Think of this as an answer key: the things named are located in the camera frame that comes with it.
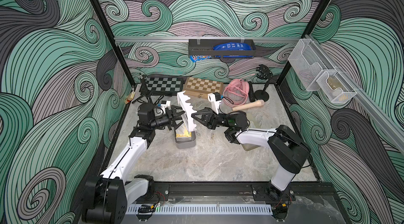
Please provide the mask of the yellow tissue paper pack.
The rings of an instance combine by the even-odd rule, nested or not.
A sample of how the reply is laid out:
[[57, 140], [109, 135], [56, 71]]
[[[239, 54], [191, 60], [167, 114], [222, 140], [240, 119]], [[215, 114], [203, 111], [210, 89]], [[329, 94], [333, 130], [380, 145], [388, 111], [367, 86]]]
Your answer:
[[192, 137], [192, 134], [191, 134], [191, 132], [188, 132], [188, 130], [182, 130], [182, 131], [176, 131], [176, 134], [175, 134], [175, 137], [176, 138], [191, 138]]

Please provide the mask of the white tissue box lid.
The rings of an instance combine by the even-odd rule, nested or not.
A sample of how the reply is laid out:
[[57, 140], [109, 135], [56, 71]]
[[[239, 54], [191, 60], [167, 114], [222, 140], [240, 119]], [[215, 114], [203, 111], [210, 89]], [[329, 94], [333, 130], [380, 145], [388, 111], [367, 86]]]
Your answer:
[[196, 113], [192, 104], [190, 103], [190, 97], [185, 94], [184, 91], [177, 93], [177, 102], [185, 112], [182, 114], [183, 122], [188, 132], [196, 131], [196, 123], [192, 117], [192, 114]]

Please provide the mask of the grey tissue box base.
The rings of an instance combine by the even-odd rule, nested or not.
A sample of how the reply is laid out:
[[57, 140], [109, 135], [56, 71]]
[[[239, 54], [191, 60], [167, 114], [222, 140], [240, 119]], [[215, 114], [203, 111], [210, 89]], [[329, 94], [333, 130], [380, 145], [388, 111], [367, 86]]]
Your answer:
[[191, 132], [192, 137], [191, 138], [176, 138], [175, 137], [175, 145], [178, 149], [187, 149], [187, 148], [192, 148], [196, 146], [196, 134], [194, 132]]

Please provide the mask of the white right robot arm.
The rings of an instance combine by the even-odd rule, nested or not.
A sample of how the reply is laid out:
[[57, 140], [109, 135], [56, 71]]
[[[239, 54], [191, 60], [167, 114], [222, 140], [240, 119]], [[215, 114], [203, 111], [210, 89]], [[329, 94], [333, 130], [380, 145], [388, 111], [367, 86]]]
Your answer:
[[226, 127], [225, 138], [232, 144], [269, 148], [278, 161], [278, 168], [267, 187], [268, 194], [283, 193], [311, 154], [310, 147], [288, 126], [250, 128], [243, 111], [216, 113], [211, 108], [204, 108], [192, 113], [191, 117], [211, 130]]

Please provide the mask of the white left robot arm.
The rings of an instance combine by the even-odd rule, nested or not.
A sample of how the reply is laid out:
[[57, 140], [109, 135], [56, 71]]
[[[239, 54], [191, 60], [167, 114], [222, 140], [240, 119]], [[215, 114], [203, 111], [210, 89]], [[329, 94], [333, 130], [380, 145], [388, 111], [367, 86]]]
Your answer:
[[155, 115], [155, 106], [141, 104], [137, 110], [138, 121], [129, 135], [128, 144], [118, 157], [100, 175], [91, 177], [85, 184], [82, 221], [88, 224], [120, 224], [128, 205], [152, 193], [151, 176], [137, 176], [128, 182], [130, 171], [155, 138], [156, 131], [177, 129], [182, 123], [184, 110], [170, 106]]

